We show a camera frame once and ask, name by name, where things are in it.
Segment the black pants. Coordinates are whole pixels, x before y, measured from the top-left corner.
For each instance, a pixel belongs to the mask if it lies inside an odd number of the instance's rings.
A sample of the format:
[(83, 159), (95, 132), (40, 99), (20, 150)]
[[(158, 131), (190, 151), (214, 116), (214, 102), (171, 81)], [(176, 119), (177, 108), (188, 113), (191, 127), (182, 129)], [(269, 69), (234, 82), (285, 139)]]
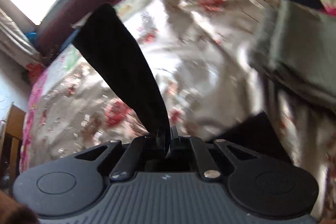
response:
[[(73, 45), (112, 91), (135, 111), (150, 136), (169, 127), (169, 118), (153, 73), (134, 37), (110, 3), (89, 16)], [(219, 138), (277, 160), (292, 163), (265, 113), (223, 131)]]

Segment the floral satin bedspread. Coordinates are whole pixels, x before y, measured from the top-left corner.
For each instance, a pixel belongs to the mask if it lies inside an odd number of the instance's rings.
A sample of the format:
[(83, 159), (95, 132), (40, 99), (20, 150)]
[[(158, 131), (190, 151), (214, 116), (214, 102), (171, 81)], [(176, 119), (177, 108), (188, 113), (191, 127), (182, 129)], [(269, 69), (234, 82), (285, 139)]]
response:
[[(335, 223), (335, 111), (249, 64), (281, 0), (123, 0), (179, 147), (159, 153), (73, 45), (35, 83), (14, 196), (41, 223)], [(335, 16), (335, 0), (289, 0)], [(219, 135), (265, 113), (292, 163)]]

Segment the red shopping bag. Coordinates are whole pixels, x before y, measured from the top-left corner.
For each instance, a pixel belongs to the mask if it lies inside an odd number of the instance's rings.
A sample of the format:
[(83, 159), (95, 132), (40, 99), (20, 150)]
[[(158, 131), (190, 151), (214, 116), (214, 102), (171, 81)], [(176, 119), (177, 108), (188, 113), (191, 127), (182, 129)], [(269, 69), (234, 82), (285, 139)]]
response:
[(26, 65), (28, 79), (31, 85), (40, 77), (45, 67), (41, 63), (29, 63)]

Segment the grey green folded cloth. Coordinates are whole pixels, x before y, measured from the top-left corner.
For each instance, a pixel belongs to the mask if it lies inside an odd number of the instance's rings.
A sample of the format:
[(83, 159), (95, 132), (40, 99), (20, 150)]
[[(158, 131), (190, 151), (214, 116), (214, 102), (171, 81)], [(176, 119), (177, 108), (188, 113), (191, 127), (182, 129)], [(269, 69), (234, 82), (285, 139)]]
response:
[(292, 94), (335, 111), (335, 16), (289, 0), (266, 7), (249, 64)]

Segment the maroon upholstered bench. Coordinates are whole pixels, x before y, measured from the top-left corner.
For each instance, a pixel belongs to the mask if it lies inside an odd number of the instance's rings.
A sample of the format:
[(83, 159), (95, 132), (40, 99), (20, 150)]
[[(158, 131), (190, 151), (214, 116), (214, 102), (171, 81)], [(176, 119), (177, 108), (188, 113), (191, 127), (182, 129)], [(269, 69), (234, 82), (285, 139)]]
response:
[(37, 27), (35, 48), (44, 56), (61, 46), (73, 32), (71, 27), (103, 3), (116, 4), (121, 0), (58, 0)]

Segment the blue plastic bag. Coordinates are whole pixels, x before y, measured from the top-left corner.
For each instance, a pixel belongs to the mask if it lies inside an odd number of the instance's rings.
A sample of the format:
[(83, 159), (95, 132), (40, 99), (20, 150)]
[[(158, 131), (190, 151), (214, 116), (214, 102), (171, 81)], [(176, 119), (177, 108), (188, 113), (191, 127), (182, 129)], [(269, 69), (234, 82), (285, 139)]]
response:
[(38, 45), (38, 37), (36, 32), (27, 32), (25, 36), (28, 38), (29, 42), (36, 48)]

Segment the beige patterned curtain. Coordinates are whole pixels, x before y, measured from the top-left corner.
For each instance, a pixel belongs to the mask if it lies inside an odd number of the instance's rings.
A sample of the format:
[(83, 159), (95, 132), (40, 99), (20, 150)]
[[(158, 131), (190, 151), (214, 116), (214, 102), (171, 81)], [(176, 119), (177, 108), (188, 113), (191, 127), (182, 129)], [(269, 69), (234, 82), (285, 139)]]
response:
[(1, 51), (27, 70), (42, 64), (42, 55), (34, 48), (17, 24), (1, 10)]

